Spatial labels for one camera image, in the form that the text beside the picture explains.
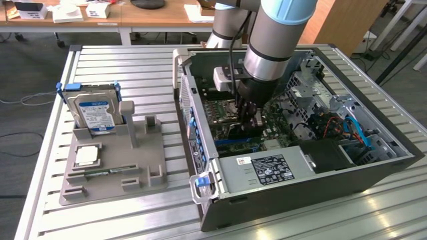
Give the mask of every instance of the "paper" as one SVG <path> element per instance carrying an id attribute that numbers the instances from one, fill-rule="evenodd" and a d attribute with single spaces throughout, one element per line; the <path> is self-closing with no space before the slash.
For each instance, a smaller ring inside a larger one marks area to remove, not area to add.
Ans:
<path id="1" fill-rule="evenodd" d="M 197 5 L 184 4 L 184 9 L 192 23 L 213 23 L 213 16 L 201 16 Z"/>
<path id="2" fill-rule="evenodd" d="M 16 6 L 12 7 L 9 10 L 6 10 L 6 19 L 13 19 L 20 16 L 18 10 L 16 9 Z"/>
<path id="3" fill-rule="evenodd" d="M 60 5 L 74 5 L 77 7 L 85 7 L 89 3 L 86 2 L 86 0 L 60 0 L 58 1 Z"/>
<path id="4" fill-rule="evenodd" d="M 77 150 L 74 163 L 77 166 L 92 165 L 98 159 L 98 148 L 96 146 L 82 146 Z"/>

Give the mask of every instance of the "blue cable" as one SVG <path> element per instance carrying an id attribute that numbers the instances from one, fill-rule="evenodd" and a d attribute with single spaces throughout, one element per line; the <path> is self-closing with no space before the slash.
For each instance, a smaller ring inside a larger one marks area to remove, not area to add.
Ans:
<path id="1" fill-rule="evenodd" d="M 361 131 L 361 127 L 360 127 L 360 124 L 357 122 L 357 120 L 352 117 L 352 116 L 347 116 L 345 119 L 348 119 L 349 121 L 352 121 L 353 125 L 355 125 L 355 129 L 357 130 L 357 133 L 359 133 L 359 136 L 364 142 L 364 145 L 367 147 L 371 147 L 371 140 L 365 137 L 365 135 L 363 134 L 363 131 Z M 347 125 L 347 122 L 344 121 L 343 123 L 343 126 L 344 126 L 344 131 L 345 132 L 349 132 L 349 128 L 348 128 L 348 125 Z"/>

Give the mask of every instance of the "white device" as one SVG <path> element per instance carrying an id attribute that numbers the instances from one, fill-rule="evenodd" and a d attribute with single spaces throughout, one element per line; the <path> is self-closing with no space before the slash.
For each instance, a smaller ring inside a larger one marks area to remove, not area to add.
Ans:
<path id="1" fill-rule="evenodd" d="M 89 18 L 105 19 L 109 14 L 109 3 L 89 3 L 85 8 L 85 14 Z"/>
<path id="2" fill-rule="evenodd" d="M 68 23 L 82 21 L 80 7 L 70 4 L 60 4 L 52 8 L 53 23 Z"/>
<path id="3" fill-rule="evenodd" d="M 375 40 L 376 40 L 376 35 L 372 32 L 367 31 L 363 36 L 363 40 L 359 43 L 356 49 L 352 51 L 352 53 L 363 54 L 367 51 L 367 49 L 369 49 L 371 44 L 375 42 Z"/>

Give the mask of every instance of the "slotted metal surface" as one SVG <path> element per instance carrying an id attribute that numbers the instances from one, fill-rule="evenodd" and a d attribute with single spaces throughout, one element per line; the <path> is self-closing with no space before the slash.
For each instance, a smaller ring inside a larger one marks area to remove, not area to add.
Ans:
<path id="1" fill-rule="evenodd" d="M 125 199 L 72 206 L 58 204 L 73 117 L 56 98 L 16 239 L 425 239 L 425 158 L 363 193 L 221 230 L 200 232 L 172 95 L 172 50 L 181 47 L 196 46 L 84 46 L 81 51 L 69 53 L 61 79 L 62 84 L 117 80 L 122 99 L 134 101 L 133 118 L 157 115 L 168 188 Z M 425 129 L 344 55 L 326 45 L 317 47 L 427 153 Z M 324 80 L 337 94 L 345 94 L 329 72 Z"/>

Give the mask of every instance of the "barcode sticker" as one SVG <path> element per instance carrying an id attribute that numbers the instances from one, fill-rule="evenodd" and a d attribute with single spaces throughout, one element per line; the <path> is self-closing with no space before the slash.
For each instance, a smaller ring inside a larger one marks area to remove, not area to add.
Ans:
<path id="1" fill-rule="evenodd" d="M 100 26 L 117 26 L 118 24 L 114 22 L 98 22 L 97 25 L 100 25 Z"/>
<path id="2" fill-rule="evenodd" d="M 250 157 L 249 156 L 237 157 L 236 160 L 237 160 L 237 164 L 238 165 L 250 163 Z"/>

